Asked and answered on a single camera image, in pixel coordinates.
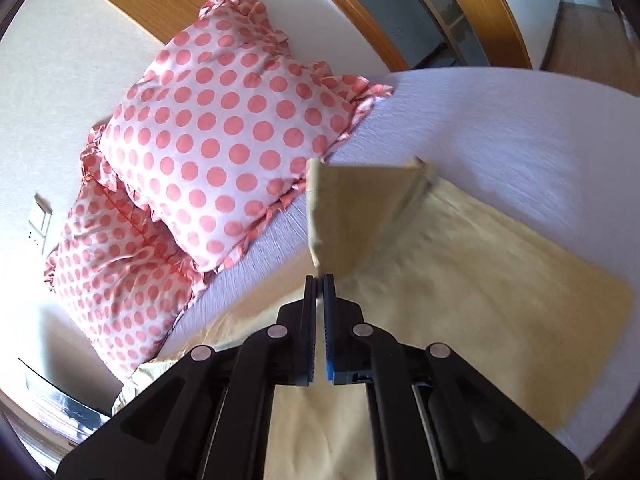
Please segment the beige khaki pants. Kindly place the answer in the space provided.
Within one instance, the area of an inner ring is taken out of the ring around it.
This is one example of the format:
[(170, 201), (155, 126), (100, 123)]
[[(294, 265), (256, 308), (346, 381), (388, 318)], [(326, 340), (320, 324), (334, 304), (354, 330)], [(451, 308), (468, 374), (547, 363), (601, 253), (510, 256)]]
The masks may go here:
[(524, 224), (485, 205), (426, 162), (310, 167), (309, 218), (272, 224), (219, 274), (160, 356), (125, 382), (115, 408), (196, 344), (222, 350), (329, 271), (364, 318), (417, 347), (448, 344), (552, 434), (601, 375), (634, 293)]

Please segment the black flat screen television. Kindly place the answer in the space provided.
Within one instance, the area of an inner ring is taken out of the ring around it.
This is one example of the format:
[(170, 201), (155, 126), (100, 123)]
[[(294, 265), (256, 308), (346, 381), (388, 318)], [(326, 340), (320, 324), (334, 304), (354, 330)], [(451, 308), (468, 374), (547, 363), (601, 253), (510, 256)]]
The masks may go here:
[(110, 419), (110, 416), (69, 396), (23, 360), (17, 359), (17, 362), (24, 374), (21, 387), (25, 391), (27, 405), (43, 426), (79, 444)]

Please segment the pink polka dot pillow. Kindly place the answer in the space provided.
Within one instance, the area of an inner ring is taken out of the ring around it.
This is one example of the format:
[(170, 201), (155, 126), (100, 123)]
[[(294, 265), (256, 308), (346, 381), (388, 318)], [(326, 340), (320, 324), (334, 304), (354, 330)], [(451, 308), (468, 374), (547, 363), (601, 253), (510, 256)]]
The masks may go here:
[(393, 90), (304, 63), (259, 0), (208, 0), (96, 132), (106, 188), (166, 224), (198, 270), (233, 266)]
[(122, 188), (93, 179), (81, 185), (43, 275), (119, 380), (155, 358), (206, 289), (203, 273), (163, 222)]

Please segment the lavender bed sheet mattress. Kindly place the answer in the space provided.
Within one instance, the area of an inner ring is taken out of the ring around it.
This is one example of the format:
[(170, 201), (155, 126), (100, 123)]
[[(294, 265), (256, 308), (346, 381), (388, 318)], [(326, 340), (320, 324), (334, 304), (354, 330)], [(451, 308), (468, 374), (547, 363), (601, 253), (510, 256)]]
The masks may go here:
[[(560, 440), (593, 464), (639, 388), (639, 98), (596, 82), (514, 68), (438, 68), (376, 76), (375, 105), (334, 164), (431, 160), (438, 174), (623, 278), (636, 294), (623, 335)], [(240, 263), (180, 318), (177, 351), (271, 272), (307, 248), (305, 196), (276, 214)]]

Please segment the wooden cabinet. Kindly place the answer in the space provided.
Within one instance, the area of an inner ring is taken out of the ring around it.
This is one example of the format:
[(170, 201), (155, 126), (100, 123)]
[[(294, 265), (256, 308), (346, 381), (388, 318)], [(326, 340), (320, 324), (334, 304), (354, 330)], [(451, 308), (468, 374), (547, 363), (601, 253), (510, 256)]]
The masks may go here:
[(561, 1), (541, 70), (639, 95), (639, 38), (616, 12)]

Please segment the white wall outlet plate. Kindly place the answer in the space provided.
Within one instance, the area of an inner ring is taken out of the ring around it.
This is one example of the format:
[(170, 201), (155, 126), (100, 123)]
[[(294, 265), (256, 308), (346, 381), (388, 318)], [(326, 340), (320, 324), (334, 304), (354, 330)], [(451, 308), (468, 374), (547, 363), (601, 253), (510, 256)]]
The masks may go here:
[(27, 217), (27, 237), (35, 247), (38, 255), (44, 254), (44, 246), (51, 225), (52, 207), (48, 200), (39, 193), (34, 195), (32, 208), (30, 208)]

